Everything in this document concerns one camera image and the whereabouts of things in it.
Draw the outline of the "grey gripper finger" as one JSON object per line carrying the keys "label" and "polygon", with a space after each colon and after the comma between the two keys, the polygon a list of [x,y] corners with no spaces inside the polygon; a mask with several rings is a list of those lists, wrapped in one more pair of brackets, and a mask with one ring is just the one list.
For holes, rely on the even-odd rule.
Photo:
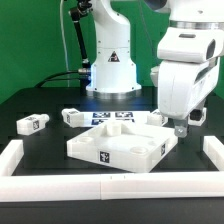
{"label": "grey gripper finger", "polygon": [[188,122],[184,120],[175,120],[174,121],[174,133],[179,138],[185,138],[188,133]]}

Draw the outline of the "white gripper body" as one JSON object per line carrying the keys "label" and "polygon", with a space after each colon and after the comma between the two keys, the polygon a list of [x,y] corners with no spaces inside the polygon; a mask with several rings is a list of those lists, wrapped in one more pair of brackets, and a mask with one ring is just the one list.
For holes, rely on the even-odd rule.
{"label": "white gripper body", "polygon": [[224,31],[169,27],[159,42],[162,60],[158,75],[158,108],[173,119],[183,120],[215,88]]}

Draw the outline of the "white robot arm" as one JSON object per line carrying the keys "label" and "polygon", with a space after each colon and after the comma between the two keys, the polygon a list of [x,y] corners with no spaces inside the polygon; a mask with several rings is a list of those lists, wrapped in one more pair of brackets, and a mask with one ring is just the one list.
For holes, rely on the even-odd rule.
{"label": "white robot arm", "polygon": [[[141,89],[130,57],[130,23],[115,12],[117,0],[77,0],[70,10],[78,22],[91,14],[96,29],[96,60],[91,64],[89,94],[122,96]],[[156,12],[168,13],[169,27],[157,47],[161,64],[151,70],[158,88],[159,112],[174,121],[175,135],[206,119],[205,99],[216,87],[224,55],[224,0],[143,0]]]}

